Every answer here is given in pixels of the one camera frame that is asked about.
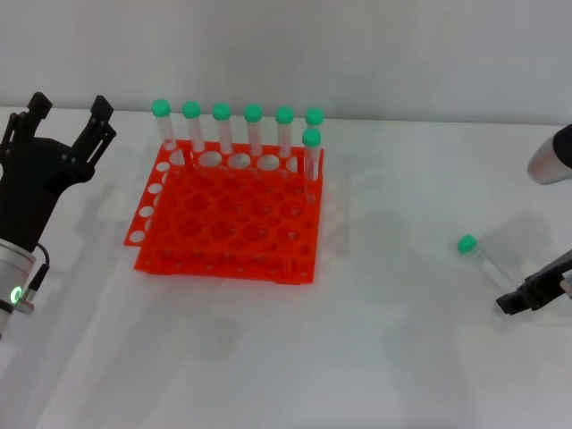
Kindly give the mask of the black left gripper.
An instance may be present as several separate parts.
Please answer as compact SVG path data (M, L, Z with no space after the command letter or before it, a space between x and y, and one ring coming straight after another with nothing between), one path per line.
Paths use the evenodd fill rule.
M95 165L116 136L113 107L102 95L72 147L54 139L34 138L52 103L36 92L26 112L12 113L1 141L1 239L33 250L58 198L70 186L89 181Z

